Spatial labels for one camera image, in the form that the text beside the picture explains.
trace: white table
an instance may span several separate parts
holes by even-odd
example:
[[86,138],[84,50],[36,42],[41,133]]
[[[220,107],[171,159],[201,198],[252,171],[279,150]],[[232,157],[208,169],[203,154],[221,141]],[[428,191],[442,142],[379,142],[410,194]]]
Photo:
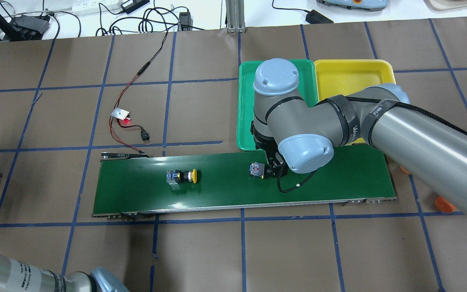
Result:
[[[36,11],[41,9],[41,0],[8,0],[18,13],[24,11]],[[186,6],[190,9],[193,17],[193,26],[213,30],[225,27],[226,7],[225,0],[156,0],[159,7],[170,8],[170,5]],[[46,7],[50,10],[71,7],[71,0],[46,0]],[[383,11],[368,12],[363,10],[347,10],[336,6],[325,6],[318,4],[315,0],[276,0],[277,7],[293,7],[306,10],[315,9],[334,22],[358,22],[358,21],[381,21],[381,20],[403,20],[424,18],[448,18],[467,16],[467,7],[453,9],[450,11],[435,11],[422,0],[389,0],[389,5]],[[143,8],[135,11],[129,16],[143,15],[145,8],[152,7],[151,2]],[[271,0],[245,0],[244,1],[245,24],[250,26],[291,26],[295,24],[307,24],[303,11],[282,11],[271,7]],[[59,38],[76,37],[78,33],[77,20],[65,13],[57,15],[61,23]],[[127,16],[110,15],[107,11],[102,13],[102,23],[108,26],[115,19]],[[166,17],[167,21],[176,22],[174,17]],[[100,27],[99,14],[80,16],[82,22],[82,37],[94,36]],[[123,30],[136,30],[137,20],[122,21],[119,28]],[[50,29],[44,35],[44,39],[52,39],[57,32],[57,23],[50,21]],[[163,26],[155,26],[154,29],[162,29]]]

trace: electrical outlet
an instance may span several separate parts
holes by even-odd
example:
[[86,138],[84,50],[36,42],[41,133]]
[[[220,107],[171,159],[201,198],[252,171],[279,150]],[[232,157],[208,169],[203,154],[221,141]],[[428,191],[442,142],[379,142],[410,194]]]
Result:
[[99,3],[104,4],[109,10],[120,8],[122,0],[73,0],[72,12],[76,15],[98,13]]

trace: light blue joint cap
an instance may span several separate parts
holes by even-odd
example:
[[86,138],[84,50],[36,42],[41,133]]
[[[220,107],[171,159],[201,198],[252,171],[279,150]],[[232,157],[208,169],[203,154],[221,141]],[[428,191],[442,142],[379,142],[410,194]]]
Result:
[[102,292],[129,292],[124,284],[105,268],[99,266],[91,271],[91,275]]
[[274,58],[262,62],[255,71],[253,89],[262,95],[288,94],[298,87],[298,69],[288,60]]
[[410,105],[410,98],[408,98],[408,95],[406,94],[406,92],[404,92],[403,89],[397,84],[383,83],[381,85],[369,86],[367,88],[370,88],[370,87],[379,87],[379,88],[387,89],[392,94],[394,94],[400,102],[407,103],[408,105]]
[[334,149],[331,141],[316,134],[300,134],[287,137],[278,144],[291,171],[297,174],[313,172],[331,161]]

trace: black clamp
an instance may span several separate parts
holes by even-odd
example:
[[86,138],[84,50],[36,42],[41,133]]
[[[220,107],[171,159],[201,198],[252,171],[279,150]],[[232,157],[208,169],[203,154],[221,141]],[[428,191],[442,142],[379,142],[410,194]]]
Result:
[[376,148],[374,147],[374,144],[372,144],[371,140],[374,125],[378,122],[379,118],[384,115],[384,113],[395,107],[398,103],[400,103],[398,100],[384,99],[378,102],[376,107],[374,107],[374,109],[372,109],[371,112],[363,119],[362,137],[372,148]]

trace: green conveyor belt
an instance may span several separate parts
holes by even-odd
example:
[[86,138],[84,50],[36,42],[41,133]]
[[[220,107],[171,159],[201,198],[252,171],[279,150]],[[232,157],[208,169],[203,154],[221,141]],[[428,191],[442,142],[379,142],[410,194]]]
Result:
[[[396,198],[384,155],[367,145],[335,148],[330,163],[304,186],[286,194],[277,190],[275,178],[261,179],[248,174],[249,164],[254,161],[265,162],[264,153],[102,161],[93,216]],[[166,183],[167,170],[193,168],[199,171],[197,184]],[[282,179],[282,187],[292,187],[306,176],[289,171]]]

